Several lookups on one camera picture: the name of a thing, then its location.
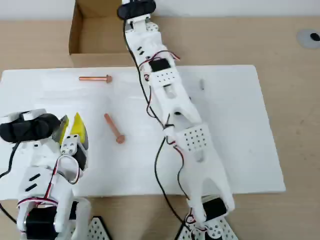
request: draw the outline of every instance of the white board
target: white board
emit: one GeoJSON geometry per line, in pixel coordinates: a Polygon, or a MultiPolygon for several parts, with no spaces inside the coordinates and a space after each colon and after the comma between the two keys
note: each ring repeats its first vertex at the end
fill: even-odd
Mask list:
{"type": "MultiPolygon", "coordinates": [[[[255,67],[179,66],[178,70],[193,103],[208,122],[232,191],[285,191],[255,67]],[[200,89],[200,79],[204,81],[204,90],[200,89]]],[[[70,126],[79,112],[86,125],[89,162],[84,176],[74,186],[77,196],[161,194],[154,176],[154,160],[163,133],[157,121],[146,114],[135,68],[29,69],[2,74],[1,116],[42,107],[57,117],[68,114],[70,126]],[[78,80],[79,76],[106,74],[113,76],[111,84],[78,80]],[[104,113],[110,113],[125,134],[124,144],[116,143],[104,113]]],[[[1,172],[8,167],[11,149],[12,145],[0,141],[1,172]]],[[[12,172],[0,180],[0,200],[17,197],[30,156],[28,147],[18,149],[12,172]]],[[[165,146],[158,160],[158,175],[168,194],[182,194],[177,183],[180,167],[180,156],[165,146]]],[[[204,195],[214,193],[215,189],[204,186],[204,195]]]]}

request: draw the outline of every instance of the wooden table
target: wooden table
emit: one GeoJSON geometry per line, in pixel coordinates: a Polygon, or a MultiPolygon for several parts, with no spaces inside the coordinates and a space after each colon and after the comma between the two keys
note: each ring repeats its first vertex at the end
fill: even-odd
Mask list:
{"type": "MultiPolygon", "coordinates": [[[[72,67],[66,44],[70,24],[0,22],[0,70],[72,67]]],[[[287,191],[235,196],[236,210],[227,218],[233,230],[243,240],[318,239],[320,49],[301,48],[296,34],[302,28],[319,28],[320,17],[217,18],[206,26],[207,34],[200,28],[188,32],[186,21],[176,24],[184,27],[177,36],[166,33],[170,24],[161,30],[165,43],[185,63],[253,64],[258,71],[287,191]],[[210,44],[204,41],[207,37],[210,44]]],[[[185,200],[179,196],[171,200],[183,215],[185,200]]],[[[172,240],[180,225],[161,196],[91,201],[93,214],[103,216],[115,240],[172,240]]],[[[3,204],[16,216],[16,201],[3,204]]],[[[19,238],[16,227],[3,214],[0,226],[0,239],[19,238]]]]}

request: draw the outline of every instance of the robotic arm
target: robotic arm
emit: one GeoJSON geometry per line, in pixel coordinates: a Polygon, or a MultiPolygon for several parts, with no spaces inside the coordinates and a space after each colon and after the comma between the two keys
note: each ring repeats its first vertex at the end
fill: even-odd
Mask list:
{"type": "Polygon", "coordinates": [[[91,204],[72,191],[87,168],[88,136],[79,114],[65,139],[68,117],[59,120],[44,109],[15,112],[1,123],[2,139],[16,147],[31,143],[34,150],[18,191],[21,239],[86,240],[91,204]]]}
{"type": "Polygon", "coordinates": [[[205,221],[227,215],[235,208],[223,162],[213,145],[208,125],[201,119],[183,86],[175,64],[179,58],[163,44],[159,27],[150,21],[150,14],[156,9],[155,2],[124,2],[126,4],[118,9],[118,16],[125,24],[123,31],[127,48],[140,76],[144,76],[156,97],[161,109],[159,120],[164,136],[175,142],[175,147],[184,155],[185,165],[181,176],[188,186],[188,204],[196,221],[203,226],[205,221]],[[175,113],[182,115],[188,125],[173,120],[175,113]],[[210,206],[219,208],[218,214],[211,216],[208,216],[202,203],[202,188],[207,179],[220,191],[220,196],[210,206]]]}

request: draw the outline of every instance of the cable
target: cable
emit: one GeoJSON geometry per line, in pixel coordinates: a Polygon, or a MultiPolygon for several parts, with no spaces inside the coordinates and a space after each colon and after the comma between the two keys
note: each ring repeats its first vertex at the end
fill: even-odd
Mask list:
{"type": "MultiPolygon", "coordinates": [[[[12,163],[14,161],[14,156],[15,156],[15,153],[16,153],[20,143],[21,143],[21,141],[18,141],[14,145],[14,147],[12,148],[12,152],[11,152],[10,159],[9,159],[8,170],[0,174],[0,179],[11,172],[12,163]]],[[[2,206],[1,203],[0,203],[0,209],[12,222],[14,222],[14,224],[17,224],[17,221],[7,212],[7,210],[2,206]]]]}
{"type": "Polygon", "coordinates": [[[185,190],[183,189],[183,187],[181,186],[181,183],[180,183],[180,173],[181,173],[182,169],[183,169],[184,166],[185,166],[185,158],[184,158],[184,155],[183,155],[182,152],[178,149],[177,146],[174,146],[173,148],[180,154],[181,160],[182,160],[182,166],[181,166],[181,168],[180,168],[180,170],[179,170],[179,172],[178,172],[178,174],[177,174],[177,176],[176,176],[176,177],[177,177],[177,181],[178,181],[179,187],[180,187],[181,191],[184,193],[186,199],[190,200],[189,196],[186,194],[185,190]]]}
{"type": "Polygon", "coordinates": [[[184,225],[184,226],[190,231],[190,229],[189,229],[189,227],[186,225],[185,221],[183,221],[183,220],[181,219],[181,217],[177,214],[177,212],[175,211],[175,209],[174,209],[173,206],[171,205],[171,203],[170,203],[170,201],[169,201],[169,199],[168,199],[168,197],[167,197],[167,194],[166,194],[166,192],[165,192],[165,189],[164,189],[164,187],[162,186],[162,184],[161,184],[161,182],[160,182],[160,180],[159,180],[159,177],[158,177],[157,163],[158,163],[158,158],[159,158],[160,152],[161,152],[161,150],[162,150],[162,147],[164,146],[165,141],[166,141],[166,137],[163,138],[163,140],[162,140],[162,142],[161,142],[161,145],[160,145],[160,147],[159,147],[159,149],[158,149],[158,152],[156,153],[156,156],[155,156],[155,161],[154,161],[154,175],[155,175],[155,179],[156,179],[159,187],[161,188],[161,191],[162,191],[162,193],[163,193],[164,199],[165,199],[167,205],[169,206],[169,208],[171,209],[172,213],[174,214],[174,216],[181,222],[182,225],[184,225]]]}
{"type": "MultiPolygon", "coordinates": [[[[122,29],[122,30],[123,30],[123,38],[124,38],[125,45],[126,45],[126,47],[128,48],[128,51],[129,51],[129,53],[130,53],[130,55],[131,55],[131,57],[132,57],[132,60],[133,60],[133,62],[134,62],[134,65],[135,65],[135,67],[136,67],[136,69],[137,69],[137,71],[138,71],[139,83],[140,83],[140,86],[141,86],[141,89],[142,89],[142,92],[143,92],[143,96],[144,96],[147,104],[149,104],[149,102],[148,102],[148,97],[147,97],[146,91],[145,91],[145,89],[144,89],[144,85],[143,85],[143,83],[142,83],[142,80],[141,80],[141,73],[140,73],[140,69],[139,69],[137,60],[136,60],[135,55],[134,55],[134,53],[132,52],[132,50],[131,50],[131,48],[130,48],[130,46],[129,46],[129,44],[128,44],[128,41],[127,41],[127,36],[126,36],[126,20],[123,21],[123,29],[122,29]]],[[[162,126],[162,128],[164,128],[164,127],[165,127],[164,124],[163,124],[163,123],[161,122],[161,120],[158,118],[158,116],[156,115],[156,113],[154,112],[154,110],[152,109],[151,106],[149,107],[149,109],[150,109],[150,111],[152,112],[152,114],[154,115],[154,118],[159,122],[159,124],[162,126]]]]}

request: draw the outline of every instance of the copper bolt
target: copper bolt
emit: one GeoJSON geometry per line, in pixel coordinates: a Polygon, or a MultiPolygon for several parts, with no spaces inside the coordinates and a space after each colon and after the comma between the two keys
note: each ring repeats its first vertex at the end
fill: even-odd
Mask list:
{"type": "Polygon", "coordinates": [[[119,132],[119,130],[117,129],[117,127],[116,127],[114,121],[112,120],[112,118],[110,117],[110,115],[109,115],[108,113],[106,113],[106,114],[104,115],[104,118],[105,118],[106,122],[108,123],[108,125],[110,126],[113,134],[115,135],[115,137],[116,137],[116,142],[117,142],[118,144],[123,144],[123,143],[125,142],[125,139],[126,139],[126,138],[125,138],[124,135],[122,135],[122,134],[119,132]]]}
{"type": "Polygon", "coordinates": [[[107,76],[80,76],[79,77],[80,81],[94,81],[94,82],[99,82],[99,81],[106,81],[107,84],[112,82],[112,76],[107,75],[107,76]]]}

